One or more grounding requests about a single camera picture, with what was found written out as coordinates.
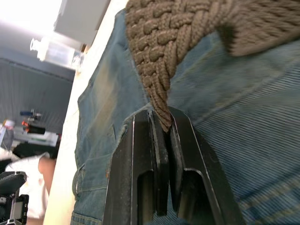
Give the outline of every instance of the bottle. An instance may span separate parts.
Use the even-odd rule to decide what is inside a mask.
[[[37,51],[40,61],[47,61],[72,70],[80,70],[84,60],[82,52],[47,37],[43,37],[41,41],[33,38],[30,50]]]

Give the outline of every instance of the braided belt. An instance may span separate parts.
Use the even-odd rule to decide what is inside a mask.
[[[170,79],[189,50],[215,30],[233,56],[295,39],[300,0],[129,0],[126,26],[141,81],[167,132]]]

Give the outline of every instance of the jeans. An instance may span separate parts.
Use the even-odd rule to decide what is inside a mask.
[[[101,224],[110,160],[126,120],[149,99],[128,49],[125,12],[78,99],[71,224]],[[169,106],[184,111],[217,153],[247,224],[300,224],[300,40],[230,56],[217,33],[179,64]],[[168,212],[150,224],[186,224]]]

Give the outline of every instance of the ceiling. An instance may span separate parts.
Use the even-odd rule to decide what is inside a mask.
[[[20,111],[35,109],[43,115],[37,126],[61,134],[71,89],[68,79],[0,58],[0,123],[21,126]]]

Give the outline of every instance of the table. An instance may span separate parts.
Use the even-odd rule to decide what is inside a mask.
[[[72,181],[77,170],[74,154],[79,121],[77,100],[87,87],[88,81],[99,63],[113,30],[115,15],[125,7],[127,1],[111,0],[94,43],[87,52],[82,70],[80,73],[75,74],[44,225],[70,224],[75,204],[75,198],[72,193]]]

